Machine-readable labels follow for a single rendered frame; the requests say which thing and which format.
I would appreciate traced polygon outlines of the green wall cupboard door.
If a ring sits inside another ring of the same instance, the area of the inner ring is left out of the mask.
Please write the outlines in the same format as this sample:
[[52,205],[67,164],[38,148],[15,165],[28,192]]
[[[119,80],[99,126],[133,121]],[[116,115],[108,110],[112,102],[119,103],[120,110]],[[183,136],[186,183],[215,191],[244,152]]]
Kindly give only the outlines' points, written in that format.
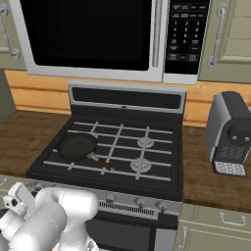
[[[217,9],[227,4],[217,63],[209,68],[220,19]],[[211,0],[200,62],[199,79],[251,83],[251,0]]]
[[7,29],[9,40],[12,48],[17,48],[20,52],[19,58],[14,58],[7,53],[7,47],[4,41],[3,32],[0,27],[0,69],[4,70],[25,70],[25,61],[18,39],[11,7],[8,0],[0,0],[0,4],[5,4],[8,8],[8,15],[4,17],[4,23]]

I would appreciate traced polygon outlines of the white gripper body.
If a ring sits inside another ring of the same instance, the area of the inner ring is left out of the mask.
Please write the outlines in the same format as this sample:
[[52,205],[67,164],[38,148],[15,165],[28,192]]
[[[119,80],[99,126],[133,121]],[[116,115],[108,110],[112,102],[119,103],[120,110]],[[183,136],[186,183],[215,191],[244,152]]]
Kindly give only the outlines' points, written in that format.
[[7,203],[12,210],[33,210],[34,197],[22,182],[16,182],[8,191]]

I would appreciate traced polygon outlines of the silver microwave oven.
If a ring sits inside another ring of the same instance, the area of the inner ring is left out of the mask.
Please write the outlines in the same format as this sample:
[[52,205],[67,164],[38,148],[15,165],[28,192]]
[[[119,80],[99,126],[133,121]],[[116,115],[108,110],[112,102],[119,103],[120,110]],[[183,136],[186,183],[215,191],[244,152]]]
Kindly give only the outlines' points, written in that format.
[[160,82],[197,81],[210,0],[166,0],[164,71]]

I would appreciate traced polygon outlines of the green drawer front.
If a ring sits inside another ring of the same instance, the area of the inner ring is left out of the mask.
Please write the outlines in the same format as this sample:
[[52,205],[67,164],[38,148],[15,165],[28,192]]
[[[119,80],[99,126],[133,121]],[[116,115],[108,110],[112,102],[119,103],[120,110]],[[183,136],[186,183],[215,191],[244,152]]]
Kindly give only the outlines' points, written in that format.
[[[226,221],[236,223],[240,222],[240,216],[245,216],[246,226],[230,226],[224,224],[219,218],[220,212],[224,212]],[[182,222],[198,224],[201,226],[213,226],[251,233],[251,214],[243,212],[183,203],[180,220]]]
[[0,197],[4,197],[5,195],[7,195],[8,191],[16,182],[22,182],[26,186],[27,192],[31,193],[31,188],[29,187],[31,181],[29,179],[17,176],[0,175],[0,182],[2,182],[4,178],[7,178],[8,182],[5,183],[3,186],[0,186]]

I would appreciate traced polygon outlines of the black oven door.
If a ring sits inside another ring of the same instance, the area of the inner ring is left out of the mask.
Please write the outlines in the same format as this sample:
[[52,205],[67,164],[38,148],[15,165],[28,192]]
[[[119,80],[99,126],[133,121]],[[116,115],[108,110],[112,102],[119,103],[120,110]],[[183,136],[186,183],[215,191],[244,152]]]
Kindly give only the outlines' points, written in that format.
[[90,237],[100,251],[173,251],[176,230],[91,220],[86,223]]

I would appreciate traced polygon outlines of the grey and black coffee machine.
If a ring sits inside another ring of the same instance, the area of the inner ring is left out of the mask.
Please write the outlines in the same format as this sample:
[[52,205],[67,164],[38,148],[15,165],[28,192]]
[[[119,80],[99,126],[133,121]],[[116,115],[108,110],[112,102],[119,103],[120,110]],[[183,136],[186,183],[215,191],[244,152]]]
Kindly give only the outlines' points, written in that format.
[[247,176],[244,163],[251,151],[251,111],[238,92],[214,96],[206,125],[206,146],[217,175]]

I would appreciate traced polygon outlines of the black frying pan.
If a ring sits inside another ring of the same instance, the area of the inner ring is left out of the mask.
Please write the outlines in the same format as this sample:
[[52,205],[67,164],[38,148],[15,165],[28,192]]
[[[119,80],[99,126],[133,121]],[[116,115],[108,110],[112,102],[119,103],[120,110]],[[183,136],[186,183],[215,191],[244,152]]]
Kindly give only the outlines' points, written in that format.
[[96,147],[97,139],[89,133],[67,133],[57,144],[57,152],[67,161],[77,162],[88,158],[112,171],[114,167],[95,154]]

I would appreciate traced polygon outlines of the green base cupboard door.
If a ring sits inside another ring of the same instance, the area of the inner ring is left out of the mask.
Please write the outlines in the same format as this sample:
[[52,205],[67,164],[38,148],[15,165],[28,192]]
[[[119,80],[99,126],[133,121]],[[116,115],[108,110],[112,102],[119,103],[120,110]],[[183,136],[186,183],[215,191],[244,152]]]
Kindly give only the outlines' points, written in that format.
[[[178,228],[174,251],[182,241],[183,226]],[[188,227],[183,251],[251,251],[251,234],[233,233],[231,230],[213,227]]]

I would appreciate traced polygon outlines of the black microwave door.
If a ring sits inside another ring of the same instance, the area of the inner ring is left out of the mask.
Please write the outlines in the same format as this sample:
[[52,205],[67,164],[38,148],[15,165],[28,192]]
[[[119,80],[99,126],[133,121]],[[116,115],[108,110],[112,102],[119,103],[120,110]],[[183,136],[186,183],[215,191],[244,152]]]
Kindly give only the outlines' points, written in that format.
[[155,2],[9,0],[29,74],[160,82],[168,2],[154,68]]

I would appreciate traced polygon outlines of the black and silver stove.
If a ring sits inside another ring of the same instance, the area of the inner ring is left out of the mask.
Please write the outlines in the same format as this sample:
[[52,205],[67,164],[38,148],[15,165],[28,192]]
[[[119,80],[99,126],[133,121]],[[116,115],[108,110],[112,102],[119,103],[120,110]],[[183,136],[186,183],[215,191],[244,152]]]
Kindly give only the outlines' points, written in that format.
[[[32,191],[45,187],[94,193],[94,219],[177,230],[182,202],[182,87],[76,82],[69,84],[71,118],[27,170]],[[97,139],[95,154],[111,164],[106,170],[91,159],[71,162],[57,152],[67,133],[89,133]],[[106,195],[116,196],[114,203]],[[140,209],[135,199],[146,207]],[[158,201],[167,203],[162,213]]]

